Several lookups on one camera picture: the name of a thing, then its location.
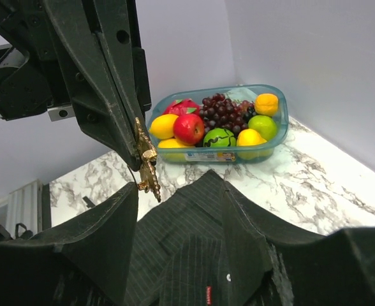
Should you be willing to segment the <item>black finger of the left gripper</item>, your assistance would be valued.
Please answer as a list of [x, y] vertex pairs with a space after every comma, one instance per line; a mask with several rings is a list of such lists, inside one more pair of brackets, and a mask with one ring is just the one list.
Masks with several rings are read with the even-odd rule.
[[50, 55], [45, 68], [63, 84], [81, 131], [116, 151], [134, 171], [137, 98], [134, 53], [140, 48], [134, 1], [44, 1]]

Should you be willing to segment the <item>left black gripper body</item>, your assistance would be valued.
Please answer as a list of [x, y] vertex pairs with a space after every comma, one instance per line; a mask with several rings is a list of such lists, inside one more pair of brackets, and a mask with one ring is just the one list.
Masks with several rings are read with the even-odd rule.
[[0, 119], [132, 121], [151, 108], [134, 1], [0, 1]]

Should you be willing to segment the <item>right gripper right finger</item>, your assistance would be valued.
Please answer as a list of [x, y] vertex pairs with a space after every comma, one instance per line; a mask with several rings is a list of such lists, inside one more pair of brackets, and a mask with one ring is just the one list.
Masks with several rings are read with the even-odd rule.
[[221, 190], [231, 305], [375, 305], [375, 227], [320, 235]]

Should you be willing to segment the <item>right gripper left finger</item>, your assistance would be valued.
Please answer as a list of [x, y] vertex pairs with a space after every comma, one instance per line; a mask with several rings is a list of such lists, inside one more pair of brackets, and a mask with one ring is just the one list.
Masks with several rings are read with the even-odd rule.
[[122, 305], [137, 214], [128, 183], [28, 240], [0, 242], [0, 305]]

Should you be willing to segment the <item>opposing finger of the left gripper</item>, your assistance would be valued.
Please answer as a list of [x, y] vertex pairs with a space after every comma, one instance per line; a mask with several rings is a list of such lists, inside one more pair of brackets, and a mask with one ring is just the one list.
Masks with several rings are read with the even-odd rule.
[[144, 121], [145, 54], [134, 1], [82, 1], [91, 32], [82, 131], [112, 150], [135, 150], [135, 118]]

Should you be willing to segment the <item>gold brooch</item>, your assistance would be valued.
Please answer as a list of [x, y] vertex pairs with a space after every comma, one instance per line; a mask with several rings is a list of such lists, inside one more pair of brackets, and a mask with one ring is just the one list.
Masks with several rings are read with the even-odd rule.
[[140, 182], [136, 184], [137, 188], [139, 191], [144, 191], [145, 193], [151, 192], [158, 203], [160, 203], [161, 187], [156, 175], [158, 152], [143, 129], [142, 123], [138, 117], [135, 118], [135, 141], [136, 149], [141, 160], [139, 169]]

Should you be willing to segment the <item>black pinstriped shirt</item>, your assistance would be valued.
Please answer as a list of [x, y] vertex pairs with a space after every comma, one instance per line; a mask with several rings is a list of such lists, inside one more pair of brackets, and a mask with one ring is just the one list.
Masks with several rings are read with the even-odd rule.
[[208, 172], [137, 222], [125, 305], [228, 304], [220, 187]]

